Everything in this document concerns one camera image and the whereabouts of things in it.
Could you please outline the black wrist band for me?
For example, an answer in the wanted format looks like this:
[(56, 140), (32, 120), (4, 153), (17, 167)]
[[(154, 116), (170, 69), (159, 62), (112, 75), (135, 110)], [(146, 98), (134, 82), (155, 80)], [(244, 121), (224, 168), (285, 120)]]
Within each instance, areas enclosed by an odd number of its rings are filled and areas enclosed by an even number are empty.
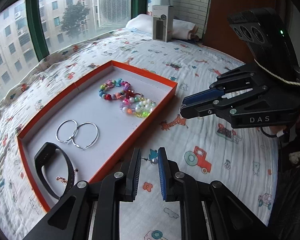
[[(56, 144), (45, 142), (34, 156), (34, 166), (41, 184), (51, 197), (60, 199), (74, 186), (75, 172), (72, 162)], [(54, 182), (57, 177), (61, 178), (64, 185), (62, 194), (55, 193), (55, 189), (60, 192)]]

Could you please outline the silver ball stud earring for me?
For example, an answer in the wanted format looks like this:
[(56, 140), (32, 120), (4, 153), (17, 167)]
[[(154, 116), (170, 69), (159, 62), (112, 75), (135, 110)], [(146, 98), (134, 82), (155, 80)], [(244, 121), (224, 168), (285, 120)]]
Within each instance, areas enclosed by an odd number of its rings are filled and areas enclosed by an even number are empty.
[(142, 160), (149, 161), (152, 165), (157, 165), (158, 163), (157, 158), (153, 158), (153, 159), (142, 158)]

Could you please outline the red knot pearl earring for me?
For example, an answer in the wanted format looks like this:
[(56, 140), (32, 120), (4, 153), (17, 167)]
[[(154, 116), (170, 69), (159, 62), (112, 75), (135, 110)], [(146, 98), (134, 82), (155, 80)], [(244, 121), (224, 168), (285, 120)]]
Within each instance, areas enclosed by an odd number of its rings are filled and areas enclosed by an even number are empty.
[(141, 93), (136, 93), (132, 90), (127, 90), (126, 93), (125, 93), (126, 99), (135, 98), (137, 95), (142, 96)]

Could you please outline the large silver hoop earring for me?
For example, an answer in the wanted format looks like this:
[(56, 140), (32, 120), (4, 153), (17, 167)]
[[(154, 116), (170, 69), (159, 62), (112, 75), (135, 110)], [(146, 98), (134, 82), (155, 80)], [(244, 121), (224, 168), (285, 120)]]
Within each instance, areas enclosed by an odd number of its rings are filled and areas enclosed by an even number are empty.
[(68, 144), (76, 135), (78, 128), (77, 121), (68, 119), (63, 121), (56, 130), (55, 137), (58, 142)]

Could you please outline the printed white quilt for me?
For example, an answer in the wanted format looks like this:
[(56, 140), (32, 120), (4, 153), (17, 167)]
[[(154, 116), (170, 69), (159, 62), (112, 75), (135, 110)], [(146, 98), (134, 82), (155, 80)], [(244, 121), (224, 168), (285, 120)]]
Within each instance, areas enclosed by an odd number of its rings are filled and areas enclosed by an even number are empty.
[(258, 128), (233, 130), (215, 116), (184, 120), (183, 97), (205, 90), (216, 77), (241, 65), (232, 57), (185, 41), (154, 41), (136, 29), (103, 34), (53, 53), (35, 68), (30, 87), (9, 93), (0, 106), (0, 228), (8, 239), (22, 239), (44, 210), (26, 177), (17, 149), (20, 129), (67, 85), (97, 66), (115, 60), (158, 74), (177, 86), (176, 99), (141, 136), (144, 157), (136, 201), (121, 209), (121, 239), (147, 239), (160, 230), (180, 239), (179, 206), (162, 200), (159, 174), (148, 156), (164, 147), (167, 156), (193, 178), (223, 182), (257, 217), (268, 223), (271, 208), (259, 196), (274, 197), (277, 142)]

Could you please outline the folded white towel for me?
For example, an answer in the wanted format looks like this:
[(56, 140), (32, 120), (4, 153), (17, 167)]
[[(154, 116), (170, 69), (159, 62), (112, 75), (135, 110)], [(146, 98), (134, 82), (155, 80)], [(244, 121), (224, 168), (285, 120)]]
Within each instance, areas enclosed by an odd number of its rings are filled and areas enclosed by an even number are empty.
[(141, 32), (152, 34), (153, 39), (161, 41), (191, 40), (197, 37), (198, 26), (194, 23), (172, 20), (168, 18), (152, 17), (146, 14), (139, 14), (128, 21), (126, 28), (138, 29)]

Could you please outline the orange shallow tray box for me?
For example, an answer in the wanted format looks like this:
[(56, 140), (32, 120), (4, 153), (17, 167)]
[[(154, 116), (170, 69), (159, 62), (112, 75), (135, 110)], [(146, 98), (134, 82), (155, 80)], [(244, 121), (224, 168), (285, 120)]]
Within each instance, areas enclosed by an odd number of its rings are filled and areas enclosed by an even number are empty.
[[(136, 116), (121, 99), (104, 99), (102, 85), (122, 81), (154, 103), (148, 116)], [(144, 69), (109, 61), (61, 90), (17, 137), (27, 178), (39, 206), (53, 207), (69, 183), (103, 179), (175, 95), (177, 84)]]

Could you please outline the white product box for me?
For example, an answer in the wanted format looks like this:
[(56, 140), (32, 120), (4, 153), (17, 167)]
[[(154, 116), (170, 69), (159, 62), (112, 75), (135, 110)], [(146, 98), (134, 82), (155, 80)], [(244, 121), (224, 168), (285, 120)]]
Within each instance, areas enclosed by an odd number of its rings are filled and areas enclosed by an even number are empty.
[(153, 17), (153, 39), (170, 42), (173, 33), (173, 9), (171, 5), (154, 5)]

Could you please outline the outdoor air conditioner unit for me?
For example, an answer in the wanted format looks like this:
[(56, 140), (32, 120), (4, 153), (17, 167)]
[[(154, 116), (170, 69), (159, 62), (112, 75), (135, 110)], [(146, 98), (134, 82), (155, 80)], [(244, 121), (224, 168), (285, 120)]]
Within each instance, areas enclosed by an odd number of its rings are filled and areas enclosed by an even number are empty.
[(131, 19), (131, 0), (97, 0), (98, 26), (125, 27)]

